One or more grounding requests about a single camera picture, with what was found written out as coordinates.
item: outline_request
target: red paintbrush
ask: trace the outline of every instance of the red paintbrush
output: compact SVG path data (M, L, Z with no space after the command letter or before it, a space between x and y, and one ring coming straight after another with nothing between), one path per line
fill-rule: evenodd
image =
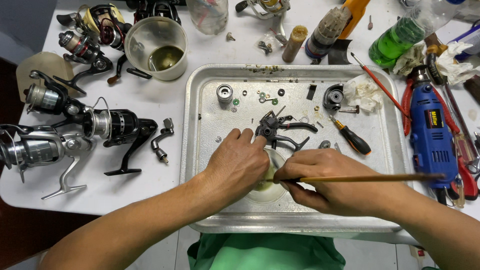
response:
M410 116L408 115L408 113L402 108L402 106L395 100L395 98L392 96L392 94L390 94L390 92L388 92L387 88L385 88L384 85L382 85L382 83L377 79L377 77L375 77L375 75L373 75L373 73L368 69L368 67L366 65L364 65L356 56L355 54L353 54L353 52L350 53L353 58L355 58L355 60L357 60L357 62L359 63L359 65L361 66L361 68L366 72L368 73L368 75L370 75L370 77L373 79L373 81L385 92L385 94L393 101L393 103L395 104L395 106L406 116L407 119L409 119L410 121L412 121L412 119L410 118Z

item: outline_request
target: forearm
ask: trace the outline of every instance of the forearm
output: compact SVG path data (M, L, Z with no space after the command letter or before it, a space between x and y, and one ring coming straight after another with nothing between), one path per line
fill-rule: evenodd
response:
M384 219L398 223L442 270L480 265L480 221L417 192L392 203Z
M126 268L153 244L220 210L220 202L205 200L201 178L79 228L49 250L40 269Z

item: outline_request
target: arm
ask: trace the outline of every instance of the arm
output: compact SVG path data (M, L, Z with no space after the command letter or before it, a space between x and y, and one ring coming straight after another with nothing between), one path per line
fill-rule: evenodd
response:
M297 177L375 175L367 166L333 149L296 152L274 180ZM403 183L311 183L315 191L283 181L293 199L319 212L372 216L398 223L443 270L480 265L480 222L423 196Z
M47 253L43 269L125 269L174 231L205 219L251 191L269 167L266 139L234 129L207 168L185 184L132 203L69 234Z

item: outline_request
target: dark floor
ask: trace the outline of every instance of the dark floor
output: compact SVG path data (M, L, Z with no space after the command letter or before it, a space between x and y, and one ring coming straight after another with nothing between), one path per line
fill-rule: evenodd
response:
M0 123L18 123L17 66L0 58ZM0 136L4 142L9 138ZM0 161L0 175L4 164ZM11 207L0 198L0 269L42 252L98 216Z

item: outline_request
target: screwdriver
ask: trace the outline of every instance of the screwdriver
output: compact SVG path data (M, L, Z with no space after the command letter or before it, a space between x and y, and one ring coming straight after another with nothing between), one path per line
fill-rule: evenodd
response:
M337 119L330 115L330 119L333 121L335 126L340 130L340 133L345 139L350 143L350 145L363 155L368 155L372 152L370 146L362 138L358 137L353 131L351 131L346 125L342 125Z

